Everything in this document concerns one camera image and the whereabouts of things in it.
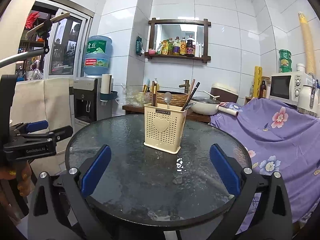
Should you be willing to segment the left hand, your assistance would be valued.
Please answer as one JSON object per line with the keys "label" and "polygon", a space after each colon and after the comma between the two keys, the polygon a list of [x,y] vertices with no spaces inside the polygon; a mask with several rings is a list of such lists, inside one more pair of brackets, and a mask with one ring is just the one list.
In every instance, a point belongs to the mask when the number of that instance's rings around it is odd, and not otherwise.
{"label": "left hand", "polygon": [[31,167],[28,162],[23,166],[23,169],[20,171],[20,178],[16,178],[16,170],[13,167],[1,166],[1,179],[4,180],[13,180],[15,179],[17,184],[17,189],[20,192],[22,197],[29,195],[31,191]]}

